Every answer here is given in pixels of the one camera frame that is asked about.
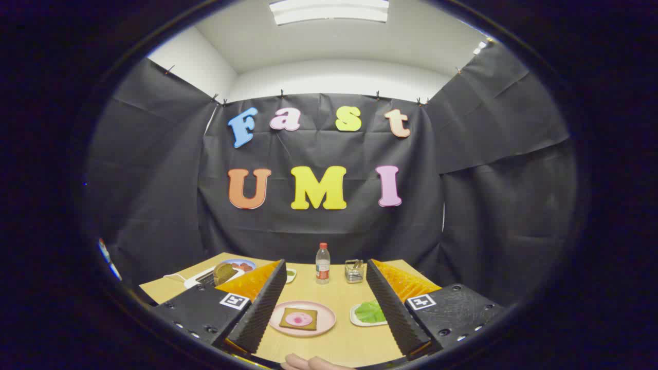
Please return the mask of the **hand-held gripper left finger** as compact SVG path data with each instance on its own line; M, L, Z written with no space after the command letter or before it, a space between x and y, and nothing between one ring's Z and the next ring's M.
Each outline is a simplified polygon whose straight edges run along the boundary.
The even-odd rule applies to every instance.
M286 268L281 259L223 284L197 284L157 305L154 314L193 340L251 356L286 284Z

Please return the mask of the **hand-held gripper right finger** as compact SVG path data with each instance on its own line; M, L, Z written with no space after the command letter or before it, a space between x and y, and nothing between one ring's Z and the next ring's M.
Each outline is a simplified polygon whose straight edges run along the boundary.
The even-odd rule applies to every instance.
M436 284L371 258L367 283L408 360L464 344L484 332L503 305L463 284Z

